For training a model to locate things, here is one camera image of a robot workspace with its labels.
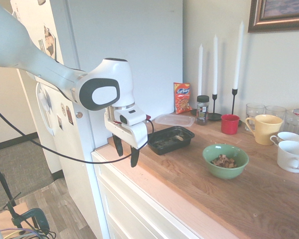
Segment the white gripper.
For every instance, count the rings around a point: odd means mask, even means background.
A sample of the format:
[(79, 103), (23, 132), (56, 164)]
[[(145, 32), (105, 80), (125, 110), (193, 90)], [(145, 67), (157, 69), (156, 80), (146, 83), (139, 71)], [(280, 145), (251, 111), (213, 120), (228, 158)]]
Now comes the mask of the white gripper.
[(129, 126), (124, 123), (115, 123), (109, 118), (109, 113), (105, 112), (105, 127), (113, 134), (113, 141), (118, 156), (123, 156), (122, 140), (131, 146), (131, 167), (138, 163), (141, 148), (148, 140), (148, 130), (144, 122)]

